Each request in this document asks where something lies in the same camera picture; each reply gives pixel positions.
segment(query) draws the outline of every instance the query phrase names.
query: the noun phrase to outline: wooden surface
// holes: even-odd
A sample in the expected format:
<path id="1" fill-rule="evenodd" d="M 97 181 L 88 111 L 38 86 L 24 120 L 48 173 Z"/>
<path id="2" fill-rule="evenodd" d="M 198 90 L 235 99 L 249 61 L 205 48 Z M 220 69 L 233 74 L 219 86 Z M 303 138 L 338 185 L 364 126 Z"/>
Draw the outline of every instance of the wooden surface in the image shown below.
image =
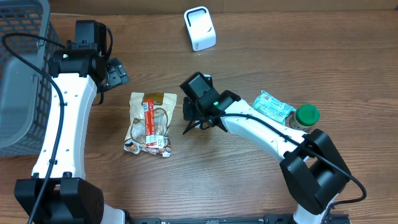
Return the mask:
<path id="1" fill-rule="evenodd" d="M 130 83 L 91 109 L 85 147 L 87 180 L 107 204 L 133 217 L 198 218 L 291 213 L 296 203 L 278 163 L 256 146 L 219 129 L 181 133 L 179 84 L 195 71 L 213 75 L 218 91 L 253 103 L 261 90 L 294 106 L 321 111 L 317 128 L 334 141 L 368 198 L 339 206 L 352 223 L 398 222 L 398 14 L 290 12 L 214 14 L 217 44 L 192 52 L 181 15 L 53 17 L 65 42 L 77 19 L 113 32 Z M 130 93 L 178 95 L 170 130 L 172 156 L 123 151 Z M 0 158 L 0 223 L 25 223 L 13 196 L 37 156 Z M 352 182 L 338 199 L 356 198 Z"/>
<path id="2" fill-rule="evenodd" d="M 398 0 L 49 0 L 51 11 L 79 15 L 183 14 L 206 6 L 211 13 L 393 10 Z"/>

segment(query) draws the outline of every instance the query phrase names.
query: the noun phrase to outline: white container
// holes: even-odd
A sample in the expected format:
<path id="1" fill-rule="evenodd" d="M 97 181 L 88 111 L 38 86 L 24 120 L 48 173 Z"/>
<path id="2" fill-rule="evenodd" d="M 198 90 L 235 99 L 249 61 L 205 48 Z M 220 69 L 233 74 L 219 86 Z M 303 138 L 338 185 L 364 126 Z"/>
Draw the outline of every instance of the white container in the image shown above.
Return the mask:
<path id="1" fill-rule="evenodd" d="M 211 21 L 209 10 L 195 7 L 185 11 L 185 25 L 194 51 L 203 50 L 216 44 L 216 31 Z"/>

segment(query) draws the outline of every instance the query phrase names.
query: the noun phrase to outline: green lid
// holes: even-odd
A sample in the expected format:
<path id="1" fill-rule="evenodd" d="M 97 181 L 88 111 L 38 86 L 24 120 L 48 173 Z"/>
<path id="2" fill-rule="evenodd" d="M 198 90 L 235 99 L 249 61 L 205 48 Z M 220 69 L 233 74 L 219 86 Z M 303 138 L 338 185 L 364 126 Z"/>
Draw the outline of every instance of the green lid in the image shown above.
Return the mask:
<path id="1" fill-rule="evenodd" d="M 299 124 L 309 127 L 318 122 L 320 113 L 314 105 L 303 105 L 297 110 L 295 117 Z"/>

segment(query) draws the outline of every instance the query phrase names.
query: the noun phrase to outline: plastic basket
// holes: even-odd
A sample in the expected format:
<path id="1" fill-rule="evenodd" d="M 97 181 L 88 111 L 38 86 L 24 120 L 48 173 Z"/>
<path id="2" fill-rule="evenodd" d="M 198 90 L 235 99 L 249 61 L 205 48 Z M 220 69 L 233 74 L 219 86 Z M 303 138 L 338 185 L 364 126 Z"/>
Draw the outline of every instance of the plastic basket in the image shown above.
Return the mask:
<path id="1" fill-rule="evenodd" d="M 10 32 L 39 34 L 60 42 L 46 0 L 0 1 L 0 36 Z M 30 37 L 10 37 L 7 44 L 46 72 L 49 58 L 58 49 Z M 0 156 L 40 153 L 50 105 L 51 84 L 0 43 Z"/>

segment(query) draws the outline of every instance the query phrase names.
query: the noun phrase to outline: black cable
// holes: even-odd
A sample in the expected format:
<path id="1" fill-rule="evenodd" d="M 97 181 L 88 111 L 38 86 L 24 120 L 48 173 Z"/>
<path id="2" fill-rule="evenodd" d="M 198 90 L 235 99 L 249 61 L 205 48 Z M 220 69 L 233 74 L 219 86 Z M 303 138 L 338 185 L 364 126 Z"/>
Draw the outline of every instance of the black cable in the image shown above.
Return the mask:
<path id="1" fill-rule="evenodd" d="M 183 132 L 183 134 L 187 133 L 189 130 L 193 129 L 194 127 L 196 127 L 198 124 L 203 124 L 211 119 L 217 119 L 217 118 L 222 118 L 222 117 L 227 117 L 227 116 L 237 116 L 237 117 L 243 117 L 243 118 L 248 118 L 248 119 L 253 119 L 255 121 L 260 122 L 261 124 L 263 124 L 264 126 L 266 126 L 267 128 L 271 129 L 271 131 L 277 133 L 280 137 L 284 138 L 286 141 L 291 142 L 292 144 L 295 144 L 297 147 L 299 147 L 300 149 L 303 149 L 304 151 L 306 151 L 307 153 L 309 153 L 312 156 L 315 156 L 317 159 L 321 160 L 322 162 L 326 163 L 327 165 L 335 168 L 336 170 L 338 170 L 339 172 L 341 172 L 343 175 L 345 175 L 347 178 L 349 178 L 349 180 L 352 180 L 362 191 L 362 196 L 360 196 L 359 198 L 356 199 L 351 199 L 351 200 L 342 200 L 339 202 L 333 202 L 330 204 L 330 208 L 334 208 L 336 205 L 341 205 L 341 204 L 346 204 L 346 203 L 355 203 L 355 202 L 360 202 L 362 200 L 364 200 L 366 198 L 366 189 L 365 186 L 354 176 L 352 176 L 351 174 L 345 172 L 343 169 L 341 169 L 340 167 L 334 165 L 332 162 L 330 162 L 329 160 L 325 159 L 324 157 L 322 157 L 321 155 L 317 154 L 316 152 L 311 151 L 309 148 L 303 146 L 302 144 L 298 143 L 297 141 L 294 141 L 293 139 L 291 139 L 290 137 L 288 137 L 286 134 L 280 132 L 278 129 L 274 128 L 272 125 L 270 125 L 269 123 L 263 121 L 260 118 L 257 118 L 255 116 L 252 116 L 250 114 L 221 114 L 221 115 L 217 115 L 217 116 L 211 116 L 208 119 L 206 119 L 206 121 L 198 121 L 195 124 L 188 126 L 185 131 Z"/>
<path id="2" fill-rule="evenodd" d="M 45 175 L 42 188 L 40 189 L 40 192 L 39 192 L 39 194 L 37 196 L 36 202 L 35 202 L 35 204 L 33 206 L 32 212 L 30 213 L 29 220 L 27 222 L 28 224 L 31 224 L 31 223 L 33 223 L 33 219 L 35 217 L 35 214 L 37 213 L 37 209 L 38 209 L 38 207 L 40 205 L 40 201 L 43 198 L 44 190 L 45 190 L 45 188 L 46 188 L 46 186 L 47 186 L 47 184 L 49 182 L 49 179 L 50 179 L 50 176 L 51 176 L 51 171 L 52 171 L 53 166 L 55 164 L 55 156 L 57 155 L 57 149 L 58 149 L 58 145 L 59 145 L 60 138 L 61 138 L 62 124 L 63 124 L 63 114 L 64 114 L 64 101 L 63 101 L 63 96 L 62 96 L 61 90 L 59 89 L 58 85 L 52 80 L 51 76 L 48 73 L 41 71 L 41 69 L 39 69 L 38 67 L 36 67 L 32 63 L 30 63 L 27 60 L 25 60 L 24 58 L 22 58 L 20 55 L 15 53 L 15 51 L 13 51 L 6 44 L 6 39 L 8 37 L 13 37 L 13 36 L 33 37 L 33 38 L 36 38 L 36 39 L 44 40 L 44 41 L 46 41 L 48 43 L 51 43 L 51 44 L 55 44 L 55 45 L 57 45 L 59 47 L 62 47 L 62 48 L 65 48 L 65 46 L 62 45 L 62 44 L 59 44 L 58 42 L 55 42 L 53 40 L 47 39 L 45 37 L 41 37 L 39 35 L 34 35 L 34 34 L 9 33 L 9 34 L 6 34 L 6 35 L 1 37 L 1 42 L 2 42 L 3 46 L 8 50 L 8 52 L 10 52 L 10 54 L 12 54 L 16 58 L 18 58 L 21 62 L 25 63 L 30 68 L 33 68 L 37 73 L 41 74 L 45 79 L 47 79 L 51 83 L 51 85 L 55 88 L 55 91 L 57 92 L 58 97 L 60 99 L 60 119 L 59 119 L 59 123 L 58 123 L 57 135 L 55 137 L 54 148 L 52 149 L 51 159 L 49 161 L 49 168 L 47 169 L 47 173 Z"/>
<path id="3" fill-rule="evenodd" d="M 109 37 L 111 38 L 111 43 L 109 44 L 108 51 L 106 52 L 106 55 L 105 55 L 105 62 L 108 62 L 109 58 L 111 57 L 111 53 L 112 53 L 113 36 L 112 36 L 112 31 L 109 27 L 107 27 L 106 30 L 108 31 Z"/>

